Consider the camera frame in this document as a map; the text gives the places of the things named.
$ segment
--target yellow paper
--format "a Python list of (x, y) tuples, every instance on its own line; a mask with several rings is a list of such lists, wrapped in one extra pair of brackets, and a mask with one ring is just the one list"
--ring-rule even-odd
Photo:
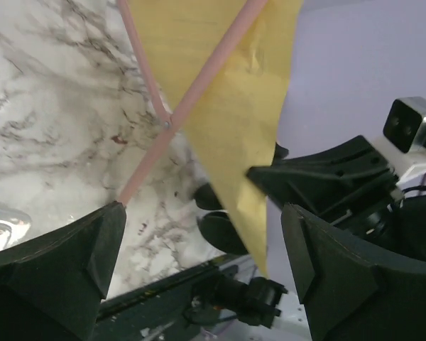
[[(246, 0), (130, 0), (156, 80), (174, 109)], [(302, 0), (269, 0), (184, 126), (259, 269), (266, 199), (245, 173), (270, 165)]]

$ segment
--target black cable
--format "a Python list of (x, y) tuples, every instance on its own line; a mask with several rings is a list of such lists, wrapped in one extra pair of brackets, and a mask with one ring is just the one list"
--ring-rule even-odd
[(418, 185), (418, 186), (413, 186), (413, 187), (409, 187), (403, 190), (403, 193), (409, 193), (412, 192), (414, 190), (419, 190), (421, 192), (426, 192), (426, 185)]
[[(426, 173), (423, 174), (423, 177), (421, 178), (421, 181), (420, 181), (420, 185), (421, 186), (426, 185)], [(420, 196), (422, 193), (423, 193), (423, 191), (419, 190), (417, 196)]]
[(187, 313), (196, 313), (193, 311), (194, 308), (187, 308), (185, 311), (183, 311), (182, 316), (183, 318), (191, 325), (201, 325), (202, 327), (210, 326), (210, 325), (217, 325), (220, 323), (236, 320), (238, 318), (237, 315), (227, 316), (226, 318), (218, 318), (216, 320), (205, 320), (205, 321), (198, 321), (193, 319), (193, 316), (187, 316)]

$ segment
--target marble surface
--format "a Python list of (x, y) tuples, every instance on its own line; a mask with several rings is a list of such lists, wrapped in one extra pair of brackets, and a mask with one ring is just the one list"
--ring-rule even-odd
[[(160, 130), (106, 0), (0, 1), (0, 202), (37, 237), (113, 200)], [(183, 135), (130, 202), (109, 298), (211, 259)]]

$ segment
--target camera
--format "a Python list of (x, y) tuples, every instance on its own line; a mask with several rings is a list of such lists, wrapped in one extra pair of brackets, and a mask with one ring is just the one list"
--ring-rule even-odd
[(404, 97), (395, 100), (383, 135), (403, 153), (426, 149), (426, 99)]

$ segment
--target pink rod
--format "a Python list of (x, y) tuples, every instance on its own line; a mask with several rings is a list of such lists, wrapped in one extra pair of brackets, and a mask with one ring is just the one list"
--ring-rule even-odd
[(133, 16), (129, 9), (128, 0), (116, 0), (116, 4), (119, 7), (121, 17), (123, 18), (126, 32), (128, 33), (131, 46), (133, 47), (134, 54), (136, 55), (139, 64), (139, 69), (142, 72), (143, 80), (147, 86), (148, 92), (150, 92), (150, 99), (153, 108), (155, 109), (155, 113), (162, 122), (170, 124), (170, 115), (165, 110), (163, 101), (159, 95), (158, 86), (156, 85), (155, 78), (151, 72), (150, 65), (148, 64), (148, 59), (145, 54), (145, 50), (143, 49), (141, 38), (134, 26)]
[[(120, 193), (117, 199), (119, 202), (124, 205), (128, 204), (133, 194), (143, 183), (145, 177), (150, 173), (153, 165), (169, 147), (170, 141), (178, 129), (181, 128), (196, 102), (204, 94), (205, 90), (207, 90), (209, 84), (227, 61), (227, 58), (229, 58), (245, 33), (257, 19), (267, 1), (268, 0), (248, 0), (244, 4), (234, 22), (224, 34), (203, 68), (200, 70), (199, 75), (196, 77), (180, 103), (175, 108), (172, 115), (173, 125), (170, 129), (161, 132), (158, 137), (156, 137), (153, 145), (143, 156), (133, 175), (129, 178), (127, 184)], [(130, 34), (130, 39), (132, 41), (134, 39), (134, 35)]]

